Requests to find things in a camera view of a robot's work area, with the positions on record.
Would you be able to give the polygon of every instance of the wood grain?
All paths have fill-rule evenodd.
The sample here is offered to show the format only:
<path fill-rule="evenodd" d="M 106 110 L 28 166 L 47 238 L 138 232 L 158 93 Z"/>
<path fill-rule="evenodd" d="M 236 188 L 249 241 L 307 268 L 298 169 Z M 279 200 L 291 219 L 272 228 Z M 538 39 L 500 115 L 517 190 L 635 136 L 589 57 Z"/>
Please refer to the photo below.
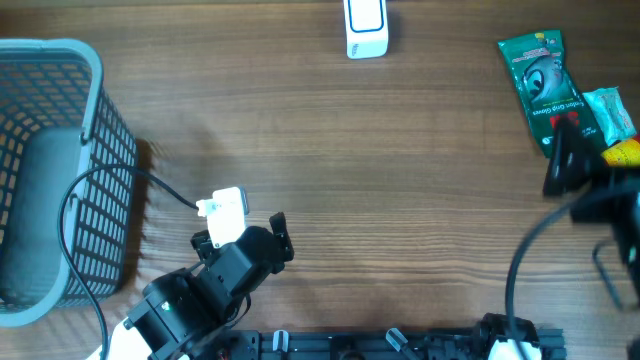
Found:
<path fill-rule="evenodd" d="M 256 291 L 241 327 L 271 331 L 470 326 L 503 312 L 524 232 L 558 205 L 495 42 L 561 28 L 583 90 L 619 86 L 640 117 L 637 2 L 391 2 L 389 53 L 350 61 L 342 5 L 10 10 L 4 37 L 73 37 L 102 56 L 105 85 L 143 165 L 197 200 L 243 185 L 250 224 L 287 214 L 296 259 Z M 205 223 L 137 185 L 113 327 L 154 278 L 196 259 Z M 520 316 L 565 329 L 570 358 L 621 359 L 638 315 L 613 308 L 590 263 L 602 226 L 567 220 L 532 247 Z M 628 287 L 615 254 L 607 257 Z M 80 359 L 99 344 L 89 308 L 0 330 L 0 359 Z"/>
<path fill-rule="evenodd" d="M 0 0 L 0 9 L 145 6 L 145 5 L 199 5 L 199 4 L 273 4 L 273 3 L 327 3 L 335 0 Z"/>

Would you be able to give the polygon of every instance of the gray plastic basket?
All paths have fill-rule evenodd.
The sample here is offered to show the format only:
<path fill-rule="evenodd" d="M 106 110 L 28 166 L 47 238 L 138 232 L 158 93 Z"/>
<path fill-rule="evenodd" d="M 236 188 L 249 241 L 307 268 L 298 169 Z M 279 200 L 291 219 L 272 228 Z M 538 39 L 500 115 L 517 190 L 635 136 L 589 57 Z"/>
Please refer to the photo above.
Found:
<path fill-rule="evenodd" d="M 102 79 L 80 41 L 0 40 L 0 326 L 88 304 L 58 247 L 62 195 L 94 166 L 137 162 Z M 98 172 L 66 207 L 67 247 L 99 300 L 122 277 L 132 191 L 131 174 Z"/>

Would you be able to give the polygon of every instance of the white electronic device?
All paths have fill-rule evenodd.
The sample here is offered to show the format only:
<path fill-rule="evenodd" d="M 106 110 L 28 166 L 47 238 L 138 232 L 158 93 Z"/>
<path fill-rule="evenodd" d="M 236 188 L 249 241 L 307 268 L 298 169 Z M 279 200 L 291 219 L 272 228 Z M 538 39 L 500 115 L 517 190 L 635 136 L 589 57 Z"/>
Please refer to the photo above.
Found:
<path fill-rule="evenodd" d="M 207 218 L 207 228 L 213 246 L 238 240 L 247 228 L 244 216 L 249 206 L 244 190 L 238 187 L 214 191 L 211 199 L 196 201 L 198 216 Z"/>
<path fill-rule="evenodd" d="M 347 56 L 366 59 L 382 56 L 389 46 L 385 0 L 343 0 L 347 29 Z"/>

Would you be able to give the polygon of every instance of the green glove package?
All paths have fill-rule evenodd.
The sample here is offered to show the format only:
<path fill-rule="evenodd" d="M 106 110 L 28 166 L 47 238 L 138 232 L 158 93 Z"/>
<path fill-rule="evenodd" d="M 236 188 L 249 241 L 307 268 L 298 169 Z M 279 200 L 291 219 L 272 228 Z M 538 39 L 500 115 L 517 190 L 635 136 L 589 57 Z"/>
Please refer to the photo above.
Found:
<path fill-rule="evenodd" d="M 564 67 L 562 34 L 547 30 L 498 42 L 511 72 L 529 128 L 546 157 L 551 156 L 553 128 L 562 117 L 604 151 L 607 144 L 582 94 Z"/>

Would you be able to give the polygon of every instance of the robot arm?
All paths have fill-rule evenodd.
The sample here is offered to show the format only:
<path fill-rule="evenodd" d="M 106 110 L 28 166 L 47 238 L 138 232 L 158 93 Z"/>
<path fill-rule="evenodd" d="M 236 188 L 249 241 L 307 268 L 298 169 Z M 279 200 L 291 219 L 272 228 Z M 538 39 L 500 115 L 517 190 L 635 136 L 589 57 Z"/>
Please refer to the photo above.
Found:
<path fill-rule="evenodd" d="M 213 204 L 210 200 L 199 202 L 199 206 L 215 209 L 200 214 L 207 216 L 210 225 L 212 218 L 227 220 L 235 229 L 227 226 L 214 234 L 205 230 L 192 237 L 191 245 L 200 262 L 161 276 L 145 287 L 144 299 L 114 329 L 109 359 L 165 360 L 182 354 L 185 359 L 198 357 L 205 351 L 204 345 L 242 318 L 244 314 L 239 313 L 243 301 L 245 313 L 249 310 L 249 294 L 269 274 L 279 273 L 285 262 L 293 260 L 283 213 L 269 219 L 273 233 L 250 226 L 240 229 L 237 240 L 228 241 L 229 234 L 238 232 L 238 226 L 244 227 L 246 202 L 238 188 L 221 192 L 224 199 L 219 196 Z M 99 359 L 100 351 L 89 359 Z"/>

